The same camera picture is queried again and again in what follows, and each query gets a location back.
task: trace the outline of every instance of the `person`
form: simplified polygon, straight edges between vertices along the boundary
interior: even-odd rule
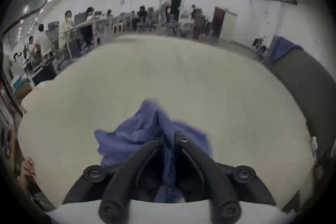
[[[141,6],[137,14],[143,22],[146,21],[147,11],[146,11],[145,6]]]
[[[18,180],[20,189],[40,209],[46,212],[54,210],[55,207],[40,190],[40,188],[35,182],[34,176],[36,176],[34,161],[31,158],[27,158],[21,164],[21,171]]]
[[[59,28],[59,35],[58,35],[59,50],[63,50],[65,48],[65,32],[70,30],[74,26],[71,18],[72,18],[72,12],[68,10],[67,12],[65,12],[65,20]]]
[[[191,6],[191,9],[192,9],[192,11],[191,11],[191,18],[195,19],[196,16],[197,16],[197,9],[196,9],[196,6],[195,6],[195,5],[192,5],[192,6]]]
[[[94,12],[95,12],[95,9],[93,7],[88,7],[86,9],[85,20],[92,20]]]
[[[92,20],[94,12],[95,12],[95,9],[93,7],[88,7],[86,9],[85,20],[86,21]],[[93,40],[93,33],[92,33],[91,25],[83,27],[81,29],[81,33],[84,36],[84,42],[86,43],[86,46],[90,46],[91,41]]]
[[[40,34],[36,39],[36,43],[41,46],[42,59],[44,60],[47,58],[48,53],[53,49],[53,43],[49,37],[47,37],[42,23],[39,25],[38,30],[40,31]]]
[[[19,59],[19,54],[17,52],[14,53],[13,60],[16,62]]]
[[[197,10],[197,16],[195,17],[194,31],[192,33],[193,39],[198,39],[199,35],[205,32],[205,16],[203,16],[202,9]]]
[[[34,37],[30,36],[26,49],[29,54],[29,59],[32,67],[38,66],[42,62],[41,47],[34,43]]]

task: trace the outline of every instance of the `hand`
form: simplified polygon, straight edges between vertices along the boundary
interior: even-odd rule
[[[36,171],[34,168],[34,161],[31,158],[25,159],[21,164],[21,174],[19,178],[19,186],[29,196],[28,184],[34,183]]]
[[[21,164],[20,178],[24,177],[28,182],[35,182],[34,176],[36,176],[34,161],[28,157]]]

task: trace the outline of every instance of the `screw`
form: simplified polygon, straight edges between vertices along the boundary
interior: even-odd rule
[[[100,176],[100,171],[98,169],[93,169],[91,172],[90,172],[90,177],[92,178],[97,178]]]
[[[247,171],[246,169],[241,169],[241,170],[239,171],[239,177],[240,177],[241,179],[247,179],[249,176],[250,176],[250,173],[249,173],[249,171]]]
[[[236,209],[234,207],[229,207],[226,211],[229,214],[235,214],[236,213]]]
[[[123,209],[115,202],[106,202],[103,212],[111,218],[118,219],[123,215]]]

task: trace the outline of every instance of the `white shirt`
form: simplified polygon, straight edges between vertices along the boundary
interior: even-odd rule
[[[39,36],[36,39],[36,43],[41,45],[42,55],[46,55],[53,48],[53,43],[50,41],[44,31],[40,32]]]

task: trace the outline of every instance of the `cardboard box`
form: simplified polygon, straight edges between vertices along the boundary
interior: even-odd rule
[[[15,91],[15,95],[19,100],[22,101],[24,97],[27,96],[28,93],[32,91],[32,88],[29,85],[29,80],[25,80],[23,84]]]

